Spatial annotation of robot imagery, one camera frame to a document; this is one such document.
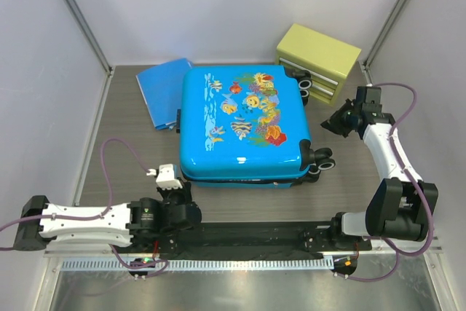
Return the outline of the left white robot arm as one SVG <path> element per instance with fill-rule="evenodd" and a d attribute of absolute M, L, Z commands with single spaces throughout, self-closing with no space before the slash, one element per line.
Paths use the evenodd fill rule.
<path fill-rule="evenodd" d="M 156 241 L 193 229 L 202 221 L 192 199 L 191 184 L 176 175 L 173 164 L 149 169 L 161 199 L 139 200 L 106 207 L 69 207 L 34 196 L 24 206 L 12 248 L 43 251 L 50 243 L 113 245 L 144 253 Z"/>

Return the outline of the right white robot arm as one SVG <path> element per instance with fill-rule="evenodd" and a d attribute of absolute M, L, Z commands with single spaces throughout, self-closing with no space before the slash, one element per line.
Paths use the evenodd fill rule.
<path fill-rule="evenodd" d="M 347 137 L 356 132 L 370 151 L 380 184 L 365 211 L 340 213 L 328 232 L 329 243 L 343 250 L 355 237 L 380 238 L 404 256 L 424 253 L 434 238 L 433 212 L 438 188 L 423 181 L 403 150 L 395 119 L 382 108 L 382 85 L 359 86 L 356 96 L 322 127 Z"/>

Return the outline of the blue suitcase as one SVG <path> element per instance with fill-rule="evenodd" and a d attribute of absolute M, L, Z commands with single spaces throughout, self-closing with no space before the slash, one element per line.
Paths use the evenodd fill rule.
<path fill-rule="evenodd" d="M 180 169 L 205 186 L 291 187 L 335 167 L 312 148 L 311 73 L 280 65 L 198 66 L 183 78 Z"/>

